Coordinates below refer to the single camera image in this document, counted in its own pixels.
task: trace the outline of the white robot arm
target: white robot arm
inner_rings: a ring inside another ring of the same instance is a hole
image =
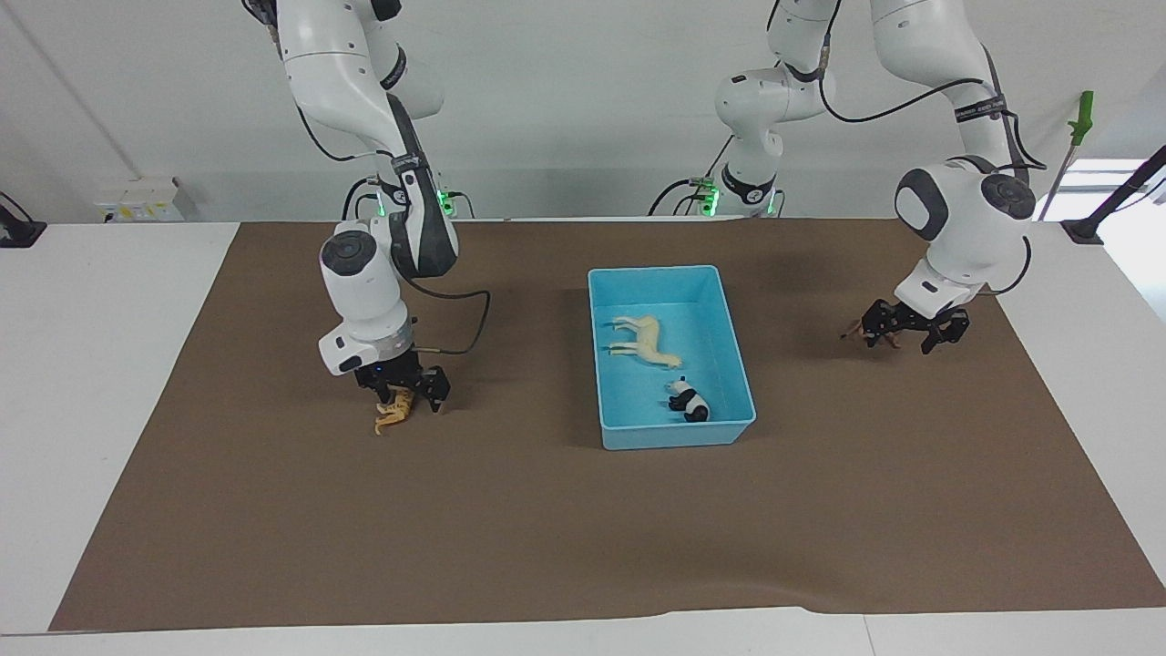
[[[770,45],[774,69],[721,84],[717,111],[736,136],[721,171],[722,200],[760,213],[772,193],[781,140],[777,122],[830,111],[829,30],[842,0],[779,1]],[[928,333],[923,352],[955,343],[969,324],[960,305],[985,283],[1000,285],[1025,258],[1035,209],[1014,124],[991,56],[964,14],[963,0],[871,0],[874,44],[893,75],[942,91],[955,107],[964,154],[908,171],[895,192],[899,218],[930,242],[897,288],[901,301],[876,302],[862,320],[870,346],[904,330]]]
[[[778,124],[826,111],[820,76],[833,98],[834,76],[820,69],[819,56],[835,2],[778,2],[768,28],[777,65],[733,75],[717,87],[717,115],[733,133],[725,164],[716,172],[722,213],[758,216],[767,210],[782,154]]]
[[[398,0],[244,0],[268,26],[300,108],[314,120],[358,136],[377,153],[382,190],[405,190],[403,211],[367,225],[344,220],[324,242],[321,271],[343,322],[319,341],[335,376],[357,382],[389,403],[408,388],[436,411],[449,394],[441,368],[422,369],[413,345],[399,277],[443,275],[458,241],[442,210],[413,118],[436,113],[441,86],[417,75],[386,22]]]

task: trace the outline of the toy animal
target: toy animal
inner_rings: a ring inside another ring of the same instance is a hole
[[[677,369],[684,364],[679,357],[656,351],[660,344],[660,322],[651,313],[639,318],[617,316],[612,319],[612,325],[616,331],[635,333],[635,341],[612,344],[607,347],[611,355],[634,355],[644,362],[663,365],[668,369]]]
[[[680,381],[668,385],[668,392],[676,395],[668,397],[668,409],[684,414],[684,421],[689,423],[708,422],[709,404],[704,397],[696,394],[696,390],[688,385],[683,376]]]
[[[377,431],[378,436],[380,435],[381,429],[405,422],[413,412],[413,390],[407,390],[405,388],[391,389],[393,390],[393,401],[387,404],[377,404],[377,412],[379,412],[381,417],[379,417],[373,424],[373,430]]]

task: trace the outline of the green led light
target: green led light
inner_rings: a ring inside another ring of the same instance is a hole
[[[437,202],[441,203],[441,211],[445,216],[454,216],[454,212],[455,212],[456,209],[454,207],[454,203],[449,198],[449,193],[447,193],[445,191],[442,191],[441,189],[438,189],[437,190]]]
[[[708,197],[701,210],[704,213],[704,216],[716,216],[717,204],[719,203],[721,203],[721,190],[714,186],[712,193]]]

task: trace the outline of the black clamp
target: black clamp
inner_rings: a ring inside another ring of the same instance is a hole
[[[830,50],[828,48],[823,50],[823,56],[827,57],[827,61],[829,61]],[[789,75],[794,76],[794,79],[801,82],[802,84],[812,84],[814,82],[817,82],[819,79],[826,79],[824,63],[821,63],[816,69],[814,69],[810,72],[802,72],[789,64],[786,64],[786,68],[789,70]]]
[[[721,171],[721,179],[724,181],[725,188],[739,196],[746,205],[757,205],[773,190],[773,183],[778,181],[778,176],[774,175],[768,182],[761,184],[750,184],[749,182],[737,179],[729,172],[729,165],[725,164]]]
[[[266,26],[278,27],[279,13],[275,10],[275,0],[243,0],[243,8],[254,16],[254,19]]]
[[[392,91],[396,86],[398,82],[405,77],[405,71],[409,68],[409,58],[405,55],[405,48],[400,45],[396,47],[396,63],[393,65],[393,70],[388,71],[385,79],[380,80],[380,87],[385,91]]]
[[[986,100],[981,100],[978,103],[972,103],[971,105],[964,105],[955,111],[956,122],[967,122],[972,119],[981,117],[992,117],[992,119],[999,118],[1000,114],[1009,111],[1009,103],[1004,99],[1004,94],[1000,93],[993,98]]]
[[[0,204],[0,248],[28,248],[41,238],[48,224],[41,220],[33,220],[31,216],[24,211],[12,197],[5,196],[7,200],[16,206],[24,218],[21,220],[8,207]]]
[[[372,13],[378,21],[389,21],[401,13],[401,0],[372,0]]]
[[[405,190],[405,186],[398,186],[391,182],[380,181],[380,190],[382,193],[393,199],[393,203],[406,206],[409,204],[409,193]]]
[[[429,168],[429,161],[420,153],[409,153],[393,157],[393,172],[403,178],[406,172]]]
[[[926,318],[905,303],[891,304],[879,298],[863,315],[862,324],[863,339],[871,348],[886,336],[900,331],[927,333],[921,346],[923,355],[927,355],[939,345],[958,343],[971,325],[971,319],[968,318],[968,310],[962,306],[946,309],[935,315],[935,318]]]
[[[406,388],[429,401],[429,409],[441,410],[449,398],[450,386],[441,367],[421,368],[417,352],[409,351],[393,360],[377,362],[357,369],[357,385],[377,393],[380,403],[388,404],[395,396],[392,388]]]

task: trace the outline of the wall socket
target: wall socket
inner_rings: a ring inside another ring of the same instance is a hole
[[[103,184],[93,204],[105,223],[174,223],[195,217],[195,203],[178,186],[176,177],[142,177]]]

